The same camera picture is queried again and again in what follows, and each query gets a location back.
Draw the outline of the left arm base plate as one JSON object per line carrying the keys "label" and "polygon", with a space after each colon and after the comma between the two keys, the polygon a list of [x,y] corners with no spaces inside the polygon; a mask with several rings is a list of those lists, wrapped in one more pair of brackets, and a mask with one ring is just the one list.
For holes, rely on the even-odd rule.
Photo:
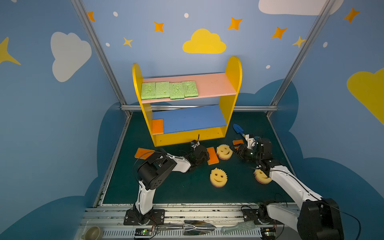
{"label": "left arm base plate", "polygon": [[153,209],[145,215],[141,215],[138,211],[134,209],[129,209],[126,211],[124,217],[124,226],[147,226],[152,225],[154,222],[157,225],[164,224],[165,220],[165,210],[156,210]]}

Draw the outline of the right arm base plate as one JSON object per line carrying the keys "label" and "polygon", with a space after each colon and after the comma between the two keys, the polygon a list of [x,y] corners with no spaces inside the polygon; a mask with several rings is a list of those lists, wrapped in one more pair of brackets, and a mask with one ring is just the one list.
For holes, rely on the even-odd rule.
{"label": "right arm base plate", "polygon": [[243,213],[243,220],[245,222],[253,221],[256,225],[274,225],[277,223],[278,225],[281,225],[279,221],[275,221],[271,219],[268,214],[262,212],[259,214],[258,209],[250,209],[245,208],[241,209],[241,212]]}

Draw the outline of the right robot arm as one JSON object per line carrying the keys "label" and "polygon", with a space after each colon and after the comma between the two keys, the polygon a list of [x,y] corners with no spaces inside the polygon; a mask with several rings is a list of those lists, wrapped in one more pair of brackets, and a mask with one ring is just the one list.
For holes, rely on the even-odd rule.
{"label": "right robot arm", "polygon": [[252,148],[238,144],[231,149],[241,160],[257,164],[261,173],[276,182],[299,208],[294,212],[286,204],[262,203],[257,210],[259,223],[280,222],[298,232],[303,240],[345,238],[338,204],[313,192],[274,159],[270,140],[258,138]]}

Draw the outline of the green sponge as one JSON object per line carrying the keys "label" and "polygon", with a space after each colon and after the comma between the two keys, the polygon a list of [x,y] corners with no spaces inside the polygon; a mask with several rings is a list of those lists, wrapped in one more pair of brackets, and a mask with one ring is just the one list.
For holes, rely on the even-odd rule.
{"label": "green sponge", "polygon": [[151,100],[156,99],[156,83],[142,83],[141,99]]}
{"label": "green sponge", "polygon": [[178,100],[178,99],[184,99],[185,93],[184,93],[184,86],[183,83],[170,83],[170,99],[171,100]]}
{"label": "green sponge", "polygon": [[165,99],[170,97],[170,83],[156,82],[156,99]]}
{"label": "green sponge", "polygon": [[198,97],[199,92],[195,81],[182,82],[185,98]]}

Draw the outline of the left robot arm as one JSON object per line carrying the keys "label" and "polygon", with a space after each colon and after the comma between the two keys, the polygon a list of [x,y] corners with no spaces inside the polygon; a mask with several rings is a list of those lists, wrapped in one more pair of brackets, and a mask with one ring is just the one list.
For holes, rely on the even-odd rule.
{"label": "left robot arm", "polygon": [[209,160],[206,147],[196,145],[184,156],[174,156],[164,149],[153,151],[138,167],[139,193],[134,210],[139,217],[148,215],[153,209],[156,189],[171,172],[188,173]]}

